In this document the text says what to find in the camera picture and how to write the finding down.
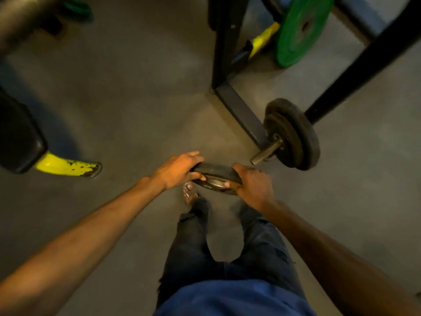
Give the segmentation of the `person's right forearm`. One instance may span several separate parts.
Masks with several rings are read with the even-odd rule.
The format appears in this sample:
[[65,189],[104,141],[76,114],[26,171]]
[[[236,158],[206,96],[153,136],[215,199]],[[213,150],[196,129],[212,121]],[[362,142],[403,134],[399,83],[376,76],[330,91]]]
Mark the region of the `person's right forearm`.
[[383,271],[281,203],[259,211],[287,238],[343,316],[421,316],[421,302]]

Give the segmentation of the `person's blue shirt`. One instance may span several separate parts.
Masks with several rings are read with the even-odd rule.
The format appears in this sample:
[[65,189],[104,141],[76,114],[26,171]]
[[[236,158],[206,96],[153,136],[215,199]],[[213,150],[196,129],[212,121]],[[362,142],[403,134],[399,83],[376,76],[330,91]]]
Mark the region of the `person's blue shirt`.
[[182,287],[153,316],[317,316],[304,298],[261,280],[215,280]]

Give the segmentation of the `small black weight plate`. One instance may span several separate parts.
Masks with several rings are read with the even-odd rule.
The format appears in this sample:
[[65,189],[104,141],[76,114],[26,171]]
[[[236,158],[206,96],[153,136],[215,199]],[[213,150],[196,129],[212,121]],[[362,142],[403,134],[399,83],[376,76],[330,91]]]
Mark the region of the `small black weight plate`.
[[207,190],[219,192],[225,195],[236,195],[236,191],[225,185],[226,182],[235,182],[242,185],[239,174],[230,166],[202,162],[195,165],[190,172],[200,173],[206,180],[193,180],[193,182]]

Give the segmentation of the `person's dark jeans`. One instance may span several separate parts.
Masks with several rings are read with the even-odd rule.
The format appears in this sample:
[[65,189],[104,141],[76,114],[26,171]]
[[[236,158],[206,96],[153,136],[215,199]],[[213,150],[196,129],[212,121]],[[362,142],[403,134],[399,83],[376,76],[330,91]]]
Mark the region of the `person's dark jeans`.
[[225,251],[215,255],[209,246],[211,202],[203,196],[190,200],[190,210],[181,214],[176,236],[168,252],[157,289],[156,308],[178,290],[204,281],[264,281],[307,300],[295,263],[278,229],[262,214],[242,203],[238,220],[242,228],[242,245],[229,234],[220,245]]

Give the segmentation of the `steel barbell sleeve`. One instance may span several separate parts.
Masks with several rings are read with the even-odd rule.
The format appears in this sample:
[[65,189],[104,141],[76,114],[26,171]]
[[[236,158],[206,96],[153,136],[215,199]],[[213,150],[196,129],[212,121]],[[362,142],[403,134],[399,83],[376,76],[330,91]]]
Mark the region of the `steel barbell sleeve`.
[[269,144],[266,148],[258,152],[250,159],[250,163],[252,165],[257,165],[266,159],[270,159],[277,150],[283,148],[283,139],[281,137],[274,140],[271,144]]

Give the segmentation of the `black padded bench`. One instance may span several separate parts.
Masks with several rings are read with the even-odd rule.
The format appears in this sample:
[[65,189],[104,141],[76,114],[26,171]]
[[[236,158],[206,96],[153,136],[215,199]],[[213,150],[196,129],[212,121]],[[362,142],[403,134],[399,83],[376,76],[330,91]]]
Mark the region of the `black padded bench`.
[[48,143],[27,106],[0,88],[0,166],[23,174],[47,152]]

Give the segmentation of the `person's left hand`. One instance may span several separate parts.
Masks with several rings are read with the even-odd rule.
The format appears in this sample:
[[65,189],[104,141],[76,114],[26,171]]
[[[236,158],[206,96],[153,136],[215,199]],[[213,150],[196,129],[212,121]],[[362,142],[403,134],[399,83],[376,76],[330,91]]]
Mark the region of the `person's left hand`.
[[199,151],[172,156],[150,176],[150,182],[160,191],[180,186],[189,182],[186,180],[186,174],[195,165],[204,161]]

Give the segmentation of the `black steel rack frame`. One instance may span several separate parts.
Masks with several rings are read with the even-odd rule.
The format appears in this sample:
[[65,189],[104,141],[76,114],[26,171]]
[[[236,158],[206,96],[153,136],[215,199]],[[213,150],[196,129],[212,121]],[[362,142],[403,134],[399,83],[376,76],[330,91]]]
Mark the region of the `black steel rack frame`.
[[[260,1],[272,16],[273,23],[281,25],[292,0]],[[237,54],[235,50],[249,2],[208,0],[208,25],[216,32],[211,89],[261,151],[272,143],[266,136],[264,122],[260,122],[229,84],[229,76],[240,72],[249,62],[231,64]],[[421,39],[421,0],[409,0],[390,23],[386,23],[365,0],[334,0],[333,8],[368,45],[304,112],[312,126]]]

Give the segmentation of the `yellow bench leg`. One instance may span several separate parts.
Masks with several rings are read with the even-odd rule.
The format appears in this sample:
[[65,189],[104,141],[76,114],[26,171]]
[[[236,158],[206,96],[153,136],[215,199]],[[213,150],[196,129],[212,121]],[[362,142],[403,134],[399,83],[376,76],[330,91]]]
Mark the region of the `yellow bench leg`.
[[65,159],[48,151],[36,162],[34,168],[52,175],[93,178],[102,171],[102,164]]

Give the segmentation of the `medium black weight plate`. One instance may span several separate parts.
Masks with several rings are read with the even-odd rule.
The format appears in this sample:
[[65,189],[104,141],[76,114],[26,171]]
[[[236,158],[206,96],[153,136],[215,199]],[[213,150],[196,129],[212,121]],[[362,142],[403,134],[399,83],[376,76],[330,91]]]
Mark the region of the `medium black weight plate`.
[[264,119],[264,128],[273,142],[282,141],[275,151],[278,160],[289,168],[298,169],[303,161],[303,145],[290,121],[279,113],[268,114]]

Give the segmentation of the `person's foot in sandal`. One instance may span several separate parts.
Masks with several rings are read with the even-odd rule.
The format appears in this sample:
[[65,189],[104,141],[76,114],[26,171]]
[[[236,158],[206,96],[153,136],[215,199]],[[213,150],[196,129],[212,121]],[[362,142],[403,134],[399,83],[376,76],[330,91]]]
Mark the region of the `person's foot in sandal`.
[[182,193],[188,205],[191,205],[199,197],[198,191],[192,181],[184,183]]

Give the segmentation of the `yellow rack attachment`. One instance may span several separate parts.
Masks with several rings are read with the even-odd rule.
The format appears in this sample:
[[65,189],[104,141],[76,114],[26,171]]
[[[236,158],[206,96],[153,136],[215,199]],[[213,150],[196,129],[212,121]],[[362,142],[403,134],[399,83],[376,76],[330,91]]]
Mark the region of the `yellow rack attachment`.
[[274,22],[266,28],[260,35],[251,40],[247,40],[243,48],[234,56],[231,61],[232,65],[242,65],[253,58],[257,53],[261,52],[270,44],[273,37],[280,29],[280,24]]

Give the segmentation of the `person's right hand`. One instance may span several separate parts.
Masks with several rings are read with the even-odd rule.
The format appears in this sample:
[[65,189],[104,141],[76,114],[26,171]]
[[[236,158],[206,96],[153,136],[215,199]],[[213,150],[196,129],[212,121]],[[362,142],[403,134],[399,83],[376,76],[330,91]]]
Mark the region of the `person's right hand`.
[[232,168],[239,174],[243,188],[236,194],[255,210],[262,211],[276,205],[271,178],[264,172],[234,163]]

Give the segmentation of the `large black weight plate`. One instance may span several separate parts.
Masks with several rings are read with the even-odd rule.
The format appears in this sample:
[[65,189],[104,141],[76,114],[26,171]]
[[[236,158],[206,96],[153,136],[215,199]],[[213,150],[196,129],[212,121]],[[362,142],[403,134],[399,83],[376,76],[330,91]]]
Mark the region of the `large black weight plate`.
[[303,145],[303,161],[298,170],[307,171],[312,169],[319,160],[319,140],[312,124],[305,117],[304,112],[295,104],[286,99],[275,99],[269,102],[265,109],[265,117],[268,114],[279,113],[286,117],[295,128]]

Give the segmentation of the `green bumper plate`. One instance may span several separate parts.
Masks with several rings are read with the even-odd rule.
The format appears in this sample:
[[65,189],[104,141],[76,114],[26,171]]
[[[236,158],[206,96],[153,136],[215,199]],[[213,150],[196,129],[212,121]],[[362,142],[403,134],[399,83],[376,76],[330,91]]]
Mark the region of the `green bumper plate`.
[[298,63],[321,35],[334,0],[292,0],[283,17],[276,60],[281,67]]

